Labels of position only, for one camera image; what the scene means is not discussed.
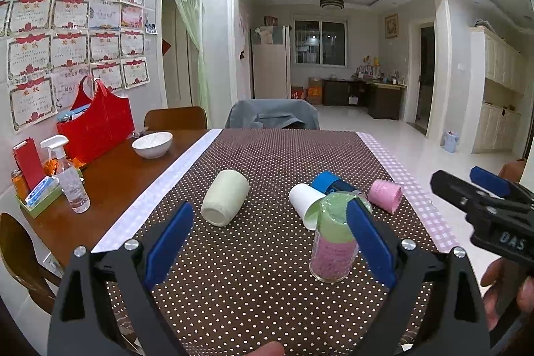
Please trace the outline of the person's left hand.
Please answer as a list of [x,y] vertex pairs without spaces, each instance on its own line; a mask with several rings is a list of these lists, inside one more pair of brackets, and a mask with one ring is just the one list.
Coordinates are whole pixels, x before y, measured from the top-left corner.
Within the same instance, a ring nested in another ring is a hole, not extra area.
[[247,353],[246,356],[284,356],[285,349],[280,342],[267,342],[265,345],[254,351]]

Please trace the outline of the person's right hand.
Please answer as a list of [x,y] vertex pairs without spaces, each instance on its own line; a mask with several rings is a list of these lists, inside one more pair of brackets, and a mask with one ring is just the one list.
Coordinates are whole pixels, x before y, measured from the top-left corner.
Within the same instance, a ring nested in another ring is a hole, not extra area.
[[[512,265],[513,263],[506,258],[496,259],[488,266],[482,276],[481,286],[489,287],[482,297],[482,301],[490,331],[495,328],[500,319],[496,310],[496,305],[502,293],[505,268],[509,268]],[[516,296],[516,302],[523,314],[531,314],[533,312],[533,277],[526,277],[524,282],[520,285]]]

